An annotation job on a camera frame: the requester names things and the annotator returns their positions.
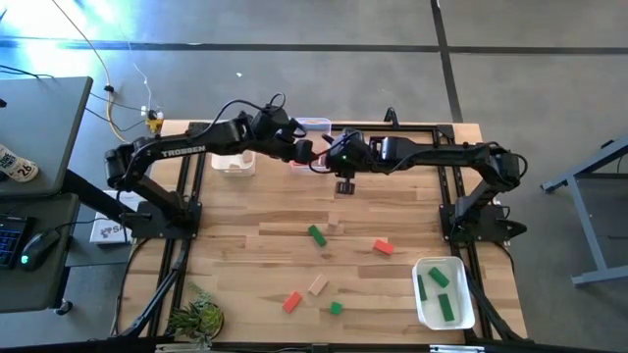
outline computer keyboard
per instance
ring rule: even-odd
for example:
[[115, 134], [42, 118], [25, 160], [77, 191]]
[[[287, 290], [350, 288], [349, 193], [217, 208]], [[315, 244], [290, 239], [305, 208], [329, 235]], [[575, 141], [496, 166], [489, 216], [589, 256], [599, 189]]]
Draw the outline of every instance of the computer keyboard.
[[13, 269], [28, 238], [32, 218], [0, 215], [0, 269]]

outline green block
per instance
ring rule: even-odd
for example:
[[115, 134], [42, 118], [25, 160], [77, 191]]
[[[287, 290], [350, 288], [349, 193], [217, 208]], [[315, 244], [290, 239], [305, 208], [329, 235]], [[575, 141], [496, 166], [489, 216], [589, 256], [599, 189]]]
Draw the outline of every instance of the green block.
[[342, 312], [342, 304], [338, 302], [332, 302], [330, 312], [332, 312], [332, 314], [334, 315], [340, 315], [340, 313]]
[[417, 281], [419, 282], [419, 296], [421, 297], [421, 301], [426, 301], [428, 299], [427, 294], [425, 294], [425, 286], [423, 285], [423, 279], [421, 275], [417, 275]]
[[325, 239], [321, 231], [316, 228], [316, 226], [310, 226], [307, 231], [310, 232], [310, 235], [314, 237], [314, 240], [316, 240], [320, 247], [323, 247], [327, 244], [327, 240]]
[[447, 279], [447, 277], [445, 277], [445, 275], [443, 275], [443, 273], [441, 273], [437, 268], [432, 268], [428, 272], [428, 275], [430, 275], [430, 277], [435, 280], [436, 283], [438, 283], [442, 288], [445, 288], [449, 284], [449, 279]]
[[439, 294], [439, 303], [441, 303], [441, 311], [446, 322], [453, 321], [453, 312], [449, 304], [449, 297], [446, 294]]

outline red block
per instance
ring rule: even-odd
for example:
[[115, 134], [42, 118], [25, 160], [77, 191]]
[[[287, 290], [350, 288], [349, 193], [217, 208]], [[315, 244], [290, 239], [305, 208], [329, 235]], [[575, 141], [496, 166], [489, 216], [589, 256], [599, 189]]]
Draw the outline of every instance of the red block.
[[391, 255], [394, 251], [394, 245], [388, 244], [382, 240], [375, 240], [375, 244], [373, 244], [373, 249], [380, 250], [385, 254]]
[[294, 308], [296, 308], [296, 305], [300, 301], [301, 294], [299, 294], [297, 291], [294, 291], [290, 295], [290, 297], [288, 297], [288, 299], [286, 299], [286, 301], [284, 302], [284, 310], [289, 314], [292, 310], [294, 310]]

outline gray metal frame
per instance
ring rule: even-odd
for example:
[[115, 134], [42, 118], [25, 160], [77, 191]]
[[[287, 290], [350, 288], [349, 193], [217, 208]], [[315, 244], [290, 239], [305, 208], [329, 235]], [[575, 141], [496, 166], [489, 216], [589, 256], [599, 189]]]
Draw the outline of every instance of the gray metal frame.
[[586, 174], [588, 177], [599, 168], [616, 160], [617, 158], [628, 153], [628, 136], [623, 136], [612, 143], [607, 144], [598, 153], [586, 162], [574, 167], [559, 177], [544, 182], [541, 189], [545, 193], [552, 193], [561, 186], [568, 186], [576, 206], [582, 229], [587, 237], [587, 242], [591, 248], [593, 259], [596, 262], [596, 271], [583, 273], [579, 276], [572, 277], [574, 285], [582, 285], [593, 282], [601, 282], [606, 280], [620, 279], [628, 277], [628, 266], [609, 268], [606, 265], [602, 250], [598, 244], [596, 231], [591, 222], [591, 214], [587, 211], [587, 206], [578, 187], [578, 177]]

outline computer mouse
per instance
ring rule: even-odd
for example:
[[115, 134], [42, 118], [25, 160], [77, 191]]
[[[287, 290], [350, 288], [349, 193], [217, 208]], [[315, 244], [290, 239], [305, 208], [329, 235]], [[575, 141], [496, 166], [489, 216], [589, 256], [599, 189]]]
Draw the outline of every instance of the computer mouse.
[[59, 241], [61, 234], [56, 229], [49, 229], [41, 233], [37, 233], [32, 237], [22, 250], [20, 257], [20, 267], [26, 271], [35, 271], [53, 248], [53, 245]]

